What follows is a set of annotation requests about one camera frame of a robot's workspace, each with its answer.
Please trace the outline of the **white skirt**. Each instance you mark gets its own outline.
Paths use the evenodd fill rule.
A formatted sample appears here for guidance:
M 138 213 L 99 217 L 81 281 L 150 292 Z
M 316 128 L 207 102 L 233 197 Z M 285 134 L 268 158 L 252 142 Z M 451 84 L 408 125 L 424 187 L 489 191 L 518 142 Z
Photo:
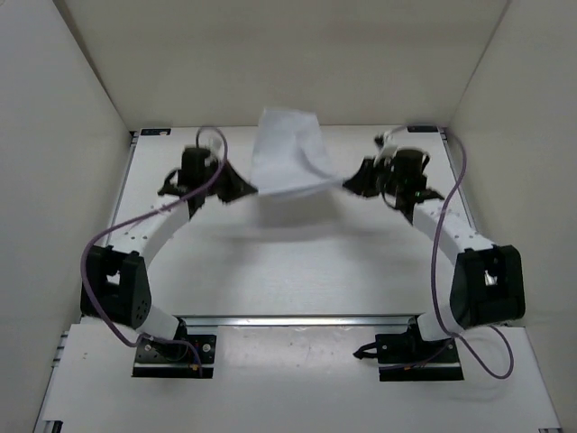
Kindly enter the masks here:
M 296 109 L 263 110 L 252 151 L 251 184 L 261 197 L 296 198 L 343 184 L 317 116 Z

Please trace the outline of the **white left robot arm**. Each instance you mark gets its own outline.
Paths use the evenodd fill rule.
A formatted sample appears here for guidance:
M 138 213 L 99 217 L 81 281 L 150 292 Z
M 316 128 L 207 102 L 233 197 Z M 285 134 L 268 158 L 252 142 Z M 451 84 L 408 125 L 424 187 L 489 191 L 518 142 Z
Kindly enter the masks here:
M 152 342 L 169 359 L 188 350 L 186 324 L 155 306 L 148 267 L 160 249 L 210 197 L 230 204 L 258 193 L 228 163 L 184 164 L 165 178 L 146 217 L 135 218 L 114 243 L 91 245 L 83 256 L 80 309 L 103 320 L 119 338 L 120 325 Z

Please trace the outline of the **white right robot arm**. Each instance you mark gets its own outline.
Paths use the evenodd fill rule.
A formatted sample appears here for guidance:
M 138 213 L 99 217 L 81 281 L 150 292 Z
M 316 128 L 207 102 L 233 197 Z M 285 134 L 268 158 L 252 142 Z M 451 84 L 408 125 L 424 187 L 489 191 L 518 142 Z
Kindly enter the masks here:
M 443 254 L 453 266 L 449 298 L 440 303 L 432 288 L 434 309 L 417 316 L 404 339 L 405 353 L 425 361 L 436 341 L 485 325 L 517 320 L 526 313 L 521 255 L 512 245 L 497 245 L 475 231 L 449 207 L 449 200 L 427 185 L 428 156 L 415 149 L 383 161 L 363 160 L 343 188 L 363 197 L 382 197 L 412 227 L 433 242 L 432 255 Z

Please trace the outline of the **black right corner label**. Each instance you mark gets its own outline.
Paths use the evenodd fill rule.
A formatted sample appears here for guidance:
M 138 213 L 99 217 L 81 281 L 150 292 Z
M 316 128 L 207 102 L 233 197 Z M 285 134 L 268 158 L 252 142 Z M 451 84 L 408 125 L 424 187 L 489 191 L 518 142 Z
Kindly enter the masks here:
M 407 131 L 410 134 L 435 134 L 438 128 L 435 125 L 408 125 Z

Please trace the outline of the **black corner label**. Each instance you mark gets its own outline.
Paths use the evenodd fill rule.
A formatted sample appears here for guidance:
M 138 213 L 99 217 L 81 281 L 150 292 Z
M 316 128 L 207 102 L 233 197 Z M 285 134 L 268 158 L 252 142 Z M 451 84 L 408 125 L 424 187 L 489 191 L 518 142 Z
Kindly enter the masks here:
M 407 131 L 410 134 L 435 134 L 438 128 L 435 125 L 408 125 Z
M 143 128 L 140 136 L 167 136 L 171 134 L 171 128 Z

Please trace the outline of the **black left corner label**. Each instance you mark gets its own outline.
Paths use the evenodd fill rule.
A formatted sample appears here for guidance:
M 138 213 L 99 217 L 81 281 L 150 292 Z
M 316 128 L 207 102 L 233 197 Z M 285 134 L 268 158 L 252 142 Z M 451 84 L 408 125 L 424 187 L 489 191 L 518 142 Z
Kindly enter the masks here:
M 171 134 L 171 128 L 143 128 L 140 136 L 167 136 Z

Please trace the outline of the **aluminium table rail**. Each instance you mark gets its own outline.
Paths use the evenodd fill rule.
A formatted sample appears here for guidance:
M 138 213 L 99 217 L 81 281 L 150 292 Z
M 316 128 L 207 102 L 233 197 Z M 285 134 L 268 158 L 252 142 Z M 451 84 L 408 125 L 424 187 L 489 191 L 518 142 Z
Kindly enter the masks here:
M 405 327 L 407 315 L 181 316 L 189 327 Z

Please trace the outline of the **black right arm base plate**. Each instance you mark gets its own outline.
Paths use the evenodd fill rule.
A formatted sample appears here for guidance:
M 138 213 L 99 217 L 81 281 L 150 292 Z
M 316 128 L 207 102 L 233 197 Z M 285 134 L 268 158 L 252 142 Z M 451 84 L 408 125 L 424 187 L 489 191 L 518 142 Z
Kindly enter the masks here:
M 353 356 L 377 361 L 381 382 L 458 382 L 463 369 L 452 339 L 427 342 L 408 331 L 377 334 Z

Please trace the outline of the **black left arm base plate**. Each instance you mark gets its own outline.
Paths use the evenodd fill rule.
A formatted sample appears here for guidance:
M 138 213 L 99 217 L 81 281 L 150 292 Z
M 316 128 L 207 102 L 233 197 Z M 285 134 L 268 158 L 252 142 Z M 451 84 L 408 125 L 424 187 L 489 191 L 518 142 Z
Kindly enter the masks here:
M 176 339 L 186 345 L 144 340 L 136 348 L 133 378 L 212 379 L 214 375 L 217 334 L 194 331 L 179 318 Z

